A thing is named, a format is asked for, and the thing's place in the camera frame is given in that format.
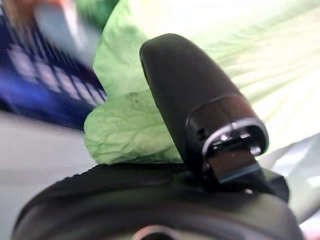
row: light green sheet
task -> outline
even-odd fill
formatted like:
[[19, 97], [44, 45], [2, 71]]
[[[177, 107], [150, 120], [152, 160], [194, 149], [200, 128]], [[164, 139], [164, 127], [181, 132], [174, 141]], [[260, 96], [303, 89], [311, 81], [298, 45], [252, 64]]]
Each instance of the light green sheet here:
[[268, 152], [320, 132], [319, 16], [320, 0], [120, 0], [93, 64], [109, 100], [85, 122], [90, 154], [100, 164], [181, 161], [139, 60], [141, 45], [166, 33], [231, 77], [266, 124]]

